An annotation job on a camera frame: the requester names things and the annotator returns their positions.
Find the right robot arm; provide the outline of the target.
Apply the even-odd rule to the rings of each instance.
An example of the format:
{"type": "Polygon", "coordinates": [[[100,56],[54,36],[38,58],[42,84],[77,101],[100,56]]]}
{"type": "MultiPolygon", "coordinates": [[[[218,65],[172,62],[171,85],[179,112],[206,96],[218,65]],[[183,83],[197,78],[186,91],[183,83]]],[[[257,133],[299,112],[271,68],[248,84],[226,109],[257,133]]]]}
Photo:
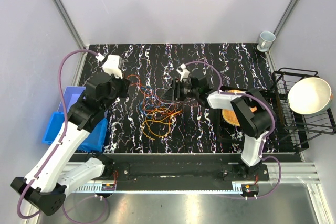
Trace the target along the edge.
{"type": "Polygon", "coordinates": [[[161,98],[173,102],[193,98],[199,105],[208,109],[234,111],[245,134],[244,148],[240,156],[243,164],[238,167],[239,176],[244,180],[256,176],[255,165],[260,163],[266,138],[276,126],[276,114],[258,90],[224,92],[212,89],[206,78],[191,77],[189,80],[172,80],[161,98]]]}

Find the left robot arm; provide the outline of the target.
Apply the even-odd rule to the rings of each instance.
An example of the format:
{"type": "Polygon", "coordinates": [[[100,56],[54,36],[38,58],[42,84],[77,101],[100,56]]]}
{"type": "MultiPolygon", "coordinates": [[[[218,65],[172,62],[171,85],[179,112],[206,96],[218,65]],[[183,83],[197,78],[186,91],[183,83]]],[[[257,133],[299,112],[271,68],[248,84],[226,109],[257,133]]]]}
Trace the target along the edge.
{"type": "Polygon", "coordinates": [[[117,98],[126,98],[130,81],[113,74],[100,72],[92,76],[86,88],[67,114],[49,149],[24,177],[15,177],[11,188],[19,195],[17,213],[26,200],[47,216],[53,215],[63,205],[66,197],[94,178],[103,180],[113,175],[113,161],[96,153],[85,163],[63,173],[63,169],[79,145],[104,118],[105,111],[117,98]]]}

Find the lavender plastic bin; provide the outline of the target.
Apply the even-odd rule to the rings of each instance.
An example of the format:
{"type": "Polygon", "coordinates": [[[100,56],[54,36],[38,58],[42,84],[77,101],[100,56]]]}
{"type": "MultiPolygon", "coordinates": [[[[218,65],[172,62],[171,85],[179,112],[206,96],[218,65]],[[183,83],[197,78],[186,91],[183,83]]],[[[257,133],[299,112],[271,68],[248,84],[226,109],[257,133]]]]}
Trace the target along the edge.
{"type": "Polygon", "coordinates": [[[67,112],[75,104],[86,88],[84,86],[67,86],[64,91],[64,100],[67,112]]]}

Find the blue plastic bin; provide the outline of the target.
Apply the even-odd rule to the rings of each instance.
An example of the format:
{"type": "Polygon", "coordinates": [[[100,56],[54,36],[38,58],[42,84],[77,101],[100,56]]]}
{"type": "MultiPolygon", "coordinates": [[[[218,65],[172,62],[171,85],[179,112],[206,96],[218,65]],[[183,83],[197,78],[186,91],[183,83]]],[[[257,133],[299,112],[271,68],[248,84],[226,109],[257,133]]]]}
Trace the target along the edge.
{"type": "MultiPolygon", "coordinates": [[[[64,113],[63,112],[53,112],[43,140],[41,141],[44,144],[51,145],[56,136],[58,135],[61,126],[64,122],[64,113]]],[[[90,133],[90,135],[79,145],[77,148],[78,151],[91,152],[99,151],[103,149],[105,142],[105,137],[107,133],[108,120],[103,118],[95,129],[90,133]]]]}

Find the woven bamboo basket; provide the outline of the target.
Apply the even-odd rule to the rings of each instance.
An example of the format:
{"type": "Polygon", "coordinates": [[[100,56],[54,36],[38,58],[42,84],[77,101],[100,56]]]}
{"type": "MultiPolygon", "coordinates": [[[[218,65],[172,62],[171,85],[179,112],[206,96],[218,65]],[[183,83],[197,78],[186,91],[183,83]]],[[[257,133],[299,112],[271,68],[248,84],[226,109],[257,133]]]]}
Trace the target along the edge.
{"type": "MultiPolygon", "coordinates": [[[[239,90],[227,90],[227,92],[230,93],[242,93],[243,91],[239,90]]],[[[250,108],[252,112],[257,111],[257,107],[250,108]]],[[[223,119],[229,123],[230,125],[240,127],[240,123],[238,121],[238,118],[233,110],[228,110],[228,109],[222,109],[222,117],[223,119]]]]}

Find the white mug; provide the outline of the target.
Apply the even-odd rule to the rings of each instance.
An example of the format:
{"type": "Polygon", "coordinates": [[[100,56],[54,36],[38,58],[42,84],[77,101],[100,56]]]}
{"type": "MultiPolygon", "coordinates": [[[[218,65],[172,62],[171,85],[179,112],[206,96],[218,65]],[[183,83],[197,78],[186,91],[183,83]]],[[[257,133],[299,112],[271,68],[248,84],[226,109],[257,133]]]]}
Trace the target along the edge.
{"type": "Polygon", "coordinates": [[[257,50],[260,52],[266,52],[269,50],[272,43],[275,41],[276,36],[270,31],[262,31],[259,36],[257,44],[257,50]]]}

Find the white bowl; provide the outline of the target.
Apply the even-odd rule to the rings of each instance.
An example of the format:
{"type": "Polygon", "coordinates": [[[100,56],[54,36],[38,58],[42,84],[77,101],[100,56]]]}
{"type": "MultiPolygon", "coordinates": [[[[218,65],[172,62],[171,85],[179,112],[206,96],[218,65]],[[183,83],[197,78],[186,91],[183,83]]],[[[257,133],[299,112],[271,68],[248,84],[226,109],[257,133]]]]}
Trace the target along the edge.
{"type": "Polygon", "coordinates": [[[333,93],[325,80],[309,77],[291,87],[287,100],[292,111],[301,115],[313,115],[324,112],[330,107],[333,93]]]}

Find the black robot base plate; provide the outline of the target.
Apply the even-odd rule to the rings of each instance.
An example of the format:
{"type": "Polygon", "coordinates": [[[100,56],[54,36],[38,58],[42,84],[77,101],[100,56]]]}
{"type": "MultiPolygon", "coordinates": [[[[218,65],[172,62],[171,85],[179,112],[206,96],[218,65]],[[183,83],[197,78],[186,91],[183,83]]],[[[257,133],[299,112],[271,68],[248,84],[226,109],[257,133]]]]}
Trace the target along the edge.
{"type": "Polygon", "coordinates": [[[239,154],[102,154],[77,153],[71,160],[85,162],[91,157],[108,163],[108,172],[116,172],[117,181],[138,177],[203,177],[260,182],[269,180],[268,168],[262,162],[248,168],[239,154]]]}

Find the aluminium frame post left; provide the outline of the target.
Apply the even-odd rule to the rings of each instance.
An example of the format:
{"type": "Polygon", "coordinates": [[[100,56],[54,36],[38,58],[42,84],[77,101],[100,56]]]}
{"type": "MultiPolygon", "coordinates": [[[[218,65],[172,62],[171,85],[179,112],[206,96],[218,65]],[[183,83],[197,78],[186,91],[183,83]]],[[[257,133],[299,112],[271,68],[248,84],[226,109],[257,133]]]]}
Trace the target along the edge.
{"type": "Polygon", "coordinates": [[[64,21],[67,29],[69,30],[72,38],[74,39],[76,45],[80,49],[86,48],[86,44],[83,42],[82,38],[80,37],[77,29],[75,28],[74,23],[72,22],[62,0],[52,0],[58,13],[60,14],[62,20],[64,21]]]}

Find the aluminium frame post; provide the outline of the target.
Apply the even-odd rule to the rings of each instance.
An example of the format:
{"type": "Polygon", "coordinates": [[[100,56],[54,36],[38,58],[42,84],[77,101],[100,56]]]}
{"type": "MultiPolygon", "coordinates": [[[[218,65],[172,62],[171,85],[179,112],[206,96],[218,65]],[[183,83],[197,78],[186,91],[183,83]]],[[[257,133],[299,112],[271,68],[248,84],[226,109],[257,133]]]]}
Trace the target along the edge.
{"type": "Polygon", "coordinates": [[[52,0],[58,13],[60,14],[62,20],[64,21],[67,29],[69,30],[72,38],[74,39],[76,45],[80,49],[86,48],[86,44],[83,42],[82,38],[80,37],[77,29],[75,28],[74,23],[72,22],[62,0],[52,0]]]}
{"type": "Polygon", "coordinates": [[[294,11],[294,9],[296,8],[297,4],[299,3],[300,0],[290,0],[283,15],[281,16],[275,30],[274,30],[274,34],[276,37],[279,36],[280,32],[282,31],[283,27],[285,26],[286,22],[288,21],[290,15],[292,14],[292,12],[294,11]]]}

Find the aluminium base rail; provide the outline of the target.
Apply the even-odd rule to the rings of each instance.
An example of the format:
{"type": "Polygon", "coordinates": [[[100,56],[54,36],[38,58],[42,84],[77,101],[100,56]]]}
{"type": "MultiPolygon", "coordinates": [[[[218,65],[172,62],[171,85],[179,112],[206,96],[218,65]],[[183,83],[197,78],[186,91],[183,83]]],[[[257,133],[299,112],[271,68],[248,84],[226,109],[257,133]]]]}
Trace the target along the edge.
{"type": "Polygon", "coordinates": [[[241,195],[260,197],[259,186],[271,184],[276,188],[280,184],[319,183],[315,167],[308,163],[266,163],[261,171],[252,178],[239,178],[228,168],[208,175],[172,175],[172,176],[135,176],[118,174],[112,180],[83,180],[63,178],[57,183],[58,191],[95,194],[213,194],[241,195]]]}

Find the aluminium frame post right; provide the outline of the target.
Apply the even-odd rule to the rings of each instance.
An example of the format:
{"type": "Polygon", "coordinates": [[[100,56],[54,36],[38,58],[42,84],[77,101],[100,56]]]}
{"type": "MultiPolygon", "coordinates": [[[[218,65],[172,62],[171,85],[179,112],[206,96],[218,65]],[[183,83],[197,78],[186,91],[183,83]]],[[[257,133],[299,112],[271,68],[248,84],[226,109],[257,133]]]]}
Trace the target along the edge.
{"type": "Polygon", "coordinates": [[[296,8],[297,4],[299,3],[300,0],[290,0],[283,15],[281,16],[275,30],[274,30],[274,34],[276,37],[279,36],[280,32],[282,31],[283,27],[285,26],[286,22],[288,21],[290,15],[292,14],[292,12],[294,11],[294,9],[296,8]]]}

